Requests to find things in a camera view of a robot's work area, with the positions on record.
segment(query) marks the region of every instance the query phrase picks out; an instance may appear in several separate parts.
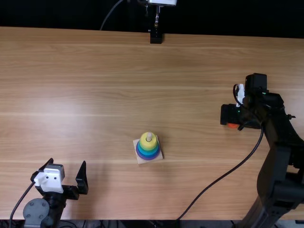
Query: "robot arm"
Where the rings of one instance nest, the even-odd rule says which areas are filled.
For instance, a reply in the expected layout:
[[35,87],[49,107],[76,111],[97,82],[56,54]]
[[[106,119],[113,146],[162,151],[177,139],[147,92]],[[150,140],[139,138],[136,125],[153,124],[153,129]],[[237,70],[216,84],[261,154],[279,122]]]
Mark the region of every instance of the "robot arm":
[[[290,123],[279,94],[267,90],[267,76],[246,77],[244,104],[224,104],[221,124],[263,127],[270,147],[257,178],[258,198],[237,228],[270,228],[304,201],[304,141]],[[287,171],[288,166],[298,169]]]
[[76,176],[77,186],[61,184],[65,177],[64,167],[53,161],[51,158],[32,174],[31,181],[43,198],[33,199],[24,207],[24,228],[56,228],[66,200],[78,200],[80,194],[88,193],[85,161]]

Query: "cable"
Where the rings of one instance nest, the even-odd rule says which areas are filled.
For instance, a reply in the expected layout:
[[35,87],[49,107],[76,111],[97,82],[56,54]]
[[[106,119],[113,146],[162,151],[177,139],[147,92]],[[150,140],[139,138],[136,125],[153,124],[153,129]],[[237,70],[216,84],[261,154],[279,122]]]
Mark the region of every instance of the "cable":
[[82,228],[84,228],[84,227],[85,227],[85,224],[86,224],[86,220],[84,221],[84,224],[82,225]]
[[192,203],[187,207],[187,209],[181,214],[181,216],[179,216],[176,220],[180,220],[187,212],[188,210],[193,206],[193,204],[199,199],[199,197],[205,192],[207,191],[209,188],[211,188],[214,184],[216,184],[217,182],[219,182],[221,179],[223,179],[224,177],[228,176],[230,173],[232,173],[234,170],[236,170],[237,168],[239,168],[242,164],[244,164],[252,155],[253,153],[257,150],[258,146],[260,145],[262,138],[264,135],[264,129],[261,127],[261,134],[260,137],[256,143],[256,145],[254,146],[254,148],[252,149],[252,151],[250,152],[249,155],[247,155],[247,157],[241,161],[239,164],[237,164],[234,168],[232,168],[231,170],[229,170],[228,172],[226,172],[225,174],[223,174],[222,176],[220,176],[219,178],[217,178],[215,181],[213,181],[210,185],[208,185],[203,191],[201,191],[197,197],[192,201]]
[[106,17],[104,18],[104,21],[103,21],[103,23],[101,24],[101,27],[100,27],[100,31],[101,30],[103,30],[103,27],[104,27],[104,25],[105,25],[105,22],[106,22],[106,20],[108,20],[108,18],[109,18],[109,16],[111,15],[111,13],[113,12],[113,10],[120,4],[120,3],[122,3],[123,2],[123,0],[119,0],[113,7],[112,7],[112,9],[108,12],[108,14],[106,15]]
[[73,222],[70,222],[70,221],[66,221],[66,220],[62,220],[62,222],[67,222],[67,223],[69,223],[69,224],[72,224],[72,225],[74,225],[74,226],[75,226],[75,228],[77,228],[76,224],[75,224],[75,223],[73,223]]
[[105,226],[104,226],[104,221],[103,220],[99,220],[99,222],[100,222],[100,225],[99,225],[99,227],[101,228],[105,228]]
[[9,217],[9,228],[11,228],[11,224],[13,221],[13,216],[15,214],[15,211],[17,210],[19,204],[22,202],[22,200],[24,199],[24,197],[27,195],[27,193],[29,192],[29,190],[34,186],[35,182],[31,182],[31,184],[29,185],[29,187],[25,190],[25,192],[23,193],[23,195],[21,196],[21,198],[18,200],[16,206],[14,207],[13,211],[11,212],[11,215]]
[[236,224],[234,223],[234,221],[230,220],[230,222],[232,223],[232,227],[236,227]]

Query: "table surface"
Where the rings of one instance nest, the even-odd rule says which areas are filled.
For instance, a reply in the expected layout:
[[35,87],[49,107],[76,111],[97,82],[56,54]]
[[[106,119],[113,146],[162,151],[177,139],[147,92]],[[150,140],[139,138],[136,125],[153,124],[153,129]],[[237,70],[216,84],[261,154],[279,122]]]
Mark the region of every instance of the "table surface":
[[[50,157],[76,185],[87,162],[89,193],[67,201],[62,219],[176,219],[196,195],[244,159],[260,131],[219,124],[232,86],[268,75],[304,137],[304,41],[0,28],[0,219]],[[139,166],[133,140],[152,131],[164,160]],[[269,151],[209,189],[184,219],[242,219],[257,197]],[[32,189],[24,205],[39,193]],[[299,206],[283,219],[304,219]]]

